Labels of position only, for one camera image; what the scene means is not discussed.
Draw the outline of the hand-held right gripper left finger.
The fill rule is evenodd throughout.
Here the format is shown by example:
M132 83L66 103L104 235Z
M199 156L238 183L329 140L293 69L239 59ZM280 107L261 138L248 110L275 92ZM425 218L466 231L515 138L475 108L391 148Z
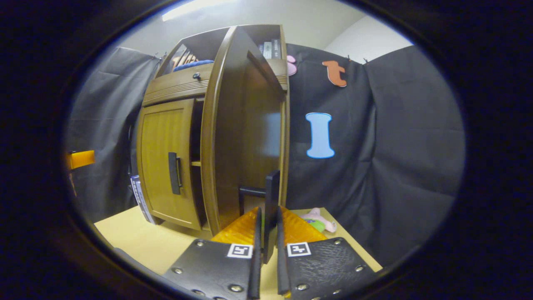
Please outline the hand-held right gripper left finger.
M239 217L218 237L195 239L163 277L211 300L258 300L262 267L262 209Z

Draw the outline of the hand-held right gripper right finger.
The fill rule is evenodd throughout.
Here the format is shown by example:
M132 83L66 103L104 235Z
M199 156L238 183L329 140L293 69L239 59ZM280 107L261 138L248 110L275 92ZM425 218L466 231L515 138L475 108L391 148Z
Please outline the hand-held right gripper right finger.
M377 277L343 237L318 237L283 207L276 218L277 289L286 300L336 300Z

